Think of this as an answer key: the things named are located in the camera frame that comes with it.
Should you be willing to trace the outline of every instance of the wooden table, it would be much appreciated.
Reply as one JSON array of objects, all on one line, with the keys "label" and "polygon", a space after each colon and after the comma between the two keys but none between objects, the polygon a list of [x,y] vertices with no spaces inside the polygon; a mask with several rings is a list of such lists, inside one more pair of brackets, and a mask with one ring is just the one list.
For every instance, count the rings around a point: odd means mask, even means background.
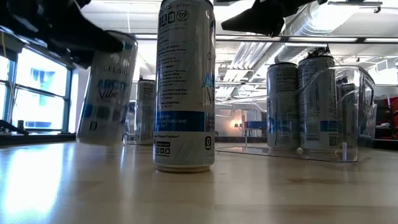
[{"label": "wooden table", "polygon": [[218,153],[169,174],[150,147],[0,149],[0,223],[398,223],[398,154],[359,164]]}]

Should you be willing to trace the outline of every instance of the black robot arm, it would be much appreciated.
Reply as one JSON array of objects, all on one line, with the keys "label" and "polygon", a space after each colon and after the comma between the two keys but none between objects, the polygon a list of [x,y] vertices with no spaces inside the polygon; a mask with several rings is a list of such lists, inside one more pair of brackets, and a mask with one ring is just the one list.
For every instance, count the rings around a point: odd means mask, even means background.
[{"label": "black robot arm", "polygon": [[[256,0],[253,7],[221,23],[224,30],[254,32],[278,36],[285,23],[284,18],[297,13],[300,6],[318,1],[324,4],[327,0]],[[363,2],[364,0],[347,0]]]},{"label": "black robot arm", "polygon": [[95,50],[123,49],[123,43],[83,17],[80,8],[90,1],[0,0],[0,31],[90,64]]}]

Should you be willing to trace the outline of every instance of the barcode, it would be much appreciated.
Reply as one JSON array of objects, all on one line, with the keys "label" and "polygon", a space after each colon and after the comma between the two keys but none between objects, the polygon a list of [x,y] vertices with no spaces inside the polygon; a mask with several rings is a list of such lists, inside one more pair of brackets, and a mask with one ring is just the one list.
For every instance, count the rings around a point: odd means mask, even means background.
[{"label": "barcode", "polygon": [[338,145],[338,137],[329,136],[329,146],[337,146],[337,145]]},{"label": "barcode", "polygon": [[307,123],[305,125],[305,136],[307,141],[319,141],[319,124]]},{"label": "barcode", "polygon": [[109,117],[110,114],[110,110],[109,108],[105,107],[105,106],[99,106],[97,108],[97,114],[96,117],[98,119],[107,119]]}]

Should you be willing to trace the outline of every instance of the white can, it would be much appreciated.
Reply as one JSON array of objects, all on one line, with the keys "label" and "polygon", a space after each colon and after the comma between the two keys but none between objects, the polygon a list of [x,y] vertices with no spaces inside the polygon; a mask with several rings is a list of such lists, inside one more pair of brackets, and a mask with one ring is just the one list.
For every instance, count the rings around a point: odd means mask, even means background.
[{"label": "white can", "polygon": [[113,54],[95,52],[77,140],[115,146],[121,144],[123,139],[137,58],[137,42],[127,34],[108,32],[123,42],[123,51]]},{"label": "white can", "polygon": [[137,83],[136,117],[134,125],[134,142],[136,144],[153,143],[155,87],[153,80],[140,79]]},{"label": "white can", "polygon": [[[320,70],[335,65],[333,57],[306,58],[298,64],[298,87],[306,85]],[[333,70],[322,72],[299,96],[300,147],[333,152],[338,149],[336,81]]]},{"label": "white can", "polygon": [[157,36],[154,164],[208,170],[215,156],[215,17],[205,0],[163,0]]},{"label": "white can", "polygon": [[[294,63],[271,65],[267,71],[267,95],[297,90],[297,66]],[[289,150],[300,146],[297,96],[268,97],[267,143],[271,149]]]}]

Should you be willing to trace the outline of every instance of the aluminum can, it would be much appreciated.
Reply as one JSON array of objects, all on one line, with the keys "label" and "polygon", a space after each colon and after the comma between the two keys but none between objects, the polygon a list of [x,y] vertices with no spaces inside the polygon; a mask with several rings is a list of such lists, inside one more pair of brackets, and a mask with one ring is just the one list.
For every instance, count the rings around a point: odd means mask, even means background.
[{"label": "aluminum can", "polygon": [[333,57],[306,58],[298,64],[298,87],[320,76],[306,91],[299,95],[300,147],[303,150],[334,152],[338,149],[338,121],[336,105],[336,81]]},{"label": "aluminum can", "polygon": [[124,123],[125,144],[136,144],[134,142],[135,118],[136,118],[136,101],[130,100],[127,106],[126,122]]},{"label": "aluminum can", "polygon": [[108,32],[124,47],[121,52],[113,54],[94,53],[77,140],[115,146],[122,144],[138,46],[127,34]]},{"label": "aluminum can", "polygon": [[208,170],[215,155],[215,17],[211,2],[162,1],[156,73],[156,168]]},{"label": "aluminum can", "polygon": [[278,63],[268,67],[267,95],[292,92],[267,99],[267,143],[271,149],[297,149],[300,146],[297,66]]},{"label": "aluminum can", "polygon": [[156,81],[140,79],[137,83],[134,142],[153,144]]},{"label": "aluminum can", "polygon": [[358,103],[354,83],[338,86],[339,147],[356,147],[358,135]]}]

